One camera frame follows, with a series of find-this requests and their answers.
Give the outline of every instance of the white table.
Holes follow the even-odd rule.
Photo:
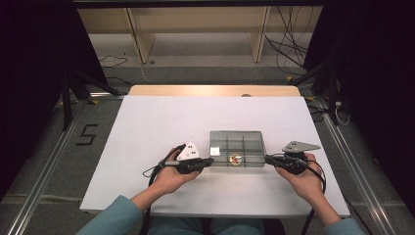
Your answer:
[[[209,154],[211,130],[259,130],[267,154],[292,140],[321,142],[302,97],[127,96],[80,207],[105,209],[118,195],[132,197],[149,179],[142,175],[168,151],[193,140]],[[324,148],[310,151],[327,176],[326,197],[341,216],[349,211]],[[310,206],[273,166],[205,168],[195,180],[152,205],[163,216],[301,216]]]

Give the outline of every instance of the teal sleeve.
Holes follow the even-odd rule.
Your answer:
[[[76,234],[125,234],[143,217],[143,213],[127,198],[118,196]]]
[[[345,218],[323,228],[326,235],[365,234],[354,218]]]

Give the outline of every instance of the finger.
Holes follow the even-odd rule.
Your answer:
[[[277,170],[277,172],[285,179],[287,179],[288,181],[291,180],[291,178],[294,177],[293,174],[289,173],[288,171],[286,171],[285,169],[281,168],[281,167],[275,167],[275,170]]]
[[[315,161],[315,156],[313,154],[308,154],[308,153],[304,153],[305,157],[309,160],[309,161]]]
[[[168,160],[169,161],[174,161],[175,159],[176,159],[176,157],[178,156],[180,154],[180,150],[176,150],[176,151],[174,151],[174,153],[172,153],[171,155],[170,155],[170,157],[168,157]]]
[[[191,172],[190,174],[184,174],[184,178],[186,179],[186,182],[190,181],[190,180],[194,180],[196,177],[199,176],[199,172],[198,171],[194,171]]]

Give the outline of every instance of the person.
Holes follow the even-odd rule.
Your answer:
[[[170,156],[173,161],[178,154]],[[315,161],[312,154],[305,154],[308,160]],[[316,163],[308,165],[321,173]],[[305,199],[315,210],[323,226],[323,233],[334,234],[364,234],[353,218],[341,219],[327,201],[321,189],[321,181],[310,170],[294,175],[283,168],[276,171],[293,186],[295,192]],[[198,172],[180,174],[175,167],[163,168],[154,183],[130,200],[118,196],[115,201],[94,219],[81,228],[76,234],[125,234],[142,219],[146,209],[165,194],[174,193],[181,185],[195,179]],[[184,234],[201,235],[203,228],[197,218],[155,217],[151,220],[148,234]],[[210,225],[211,234],[263,234],[260,219],[213,219]]]

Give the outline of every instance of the person's right hand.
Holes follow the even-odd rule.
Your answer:
[[[312,154],[305,154],[305,157],[309,161],[315,161],[315,157]],[[307,164],[321,174],[320,167],[316,163],[308,162]],[[299,175],[291,174],[281,167],[276,167],[275,169],[291,183],[296,193],[309,203],[321,196],[324,197],[320,179],[309,169],[306,169]]]
[[[180,154],[180,151],[175,151],[169,158],[168,161],[174,161],[175,157]],[[156,177],[155,182],[150,187],[158,187],[164,194],[170,194],[175,192],[183,184],[198,177],[197,171],[191,172],[190,174],[181,174],[175,167],[163,168]]]

